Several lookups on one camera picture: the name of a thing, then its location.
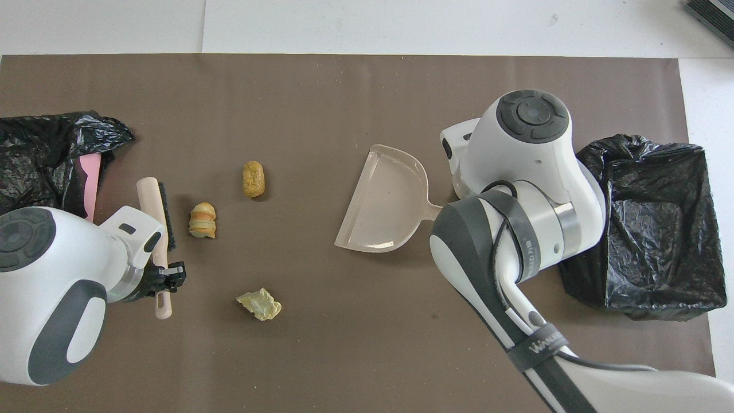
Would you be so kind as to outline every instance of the black garbage bag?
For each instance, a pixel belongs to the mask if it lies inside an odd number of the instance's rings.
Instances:
[[[97,112],[0,118],[0,215],[37,206],[85,218],[79,157],[101,154],[101,180],[112,150],[133,139],[124,123]]]
[[[725,306],[703,149],[618,134],[576,156],[604,192],[607,225],[599,244],[561,263],[566,292],[634,320],[685,321]]]

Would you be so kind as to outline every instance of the black control button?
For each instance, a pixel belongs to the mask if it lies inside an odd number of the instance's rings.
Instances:
[[[23,250],[29,259],[36,259],[46,252],[53,241],[51,226],[44,225],[36,228],[36,234],[28,246]]]
[[[517,116],[528,125],[543,125],[551,119],[553,108],[544,100],[525,99],[517,106]]]
[[[565,119],[553,119],[542,127],[535,128],[530,132],[530,138],[535,140],[548,139],[561,134],[568,123]]]
[[[15,267],[20,264],[21,261],[18,259],[17,254],[8,254],[0,252],[0,268]]]
[[[500,117],[502,123],[515,134],[523,134],[525,132],[526,125],[512,114],[511,106],[503,107],[500,110]]]
[[[520,99],[531,98],[532,96],[535,96],[534,90],[516,90],[515,92],[507,93],[502,98],[502,102],[516,104]]]
[[[135,234],[135,228],[128,223],[121,223],[118,228],[123,230],[124,232],[127,232],[130,235]]]
[[[538,314],[538,312],[531,311],[530,314],[528,314],[528,319],[530,320],[530,323],[533,324],[533,326],[540,327],[543,324],[545,324],[545,321],[543,320],[543,317]]]
[[[26,246],[33,236],[33,228],[23,221],[13,221],[0,228],[0,251],[13,252]]]
[[[568,118],[568,109],[566,109],[566,106],[557,97],[549,93],[544,93],[542,99],[550,104],[556,116]]]

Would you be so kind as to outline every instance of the pink dustpan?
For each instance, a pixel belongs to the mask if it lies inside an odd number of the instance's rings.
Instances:
[[[428,201],[428,177],[412,155],[384,145],[370,148],[334,245],[388,252],[405,244],[440,206]]]

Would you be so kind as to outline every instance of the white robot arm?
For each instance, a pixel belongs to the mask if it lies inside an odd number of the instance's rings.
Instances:
[[[601,237],[605,201],[573,155],[571,128],[556,97],[519,90],[442,132],[461,199],[436,218],[436,265],[555,412],[734,409],[734,386],[724,381],[579,359],[517,288]]]
[[[0,216],[0,381],[61,379],[94,348],[108,303],[175,291],[182,262],[148,265],[165,232],[129,206],[99,227],[45,207]]]

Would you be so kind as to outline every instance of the brown mat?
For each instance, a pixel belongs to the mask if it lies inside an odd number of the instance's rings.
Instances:
[[[166,185],[189,279],[174,314],[108,308],[98,347],[44,388],[0,385],[3,412],[530,412],[545,409],[433,264],[421,224],[388,254],[333,245],[369,147],[425,165],[431,202],[453,198],[441,129],[503,93],[539,88],[569,107],[576,149],[616,133],[686,142],[675,60],[331,55],[3,57],[0,116],[94,109],[139,138],[102,183],[96,221]],[[266,195],[241,192],[265,167]],[[186,233],[217,208],[217,238]],[[260,322],[234,298],[266,287]],[[580,356],[713,374],[706,316],[633,322],[567,296],[556,269],[523,285]]]

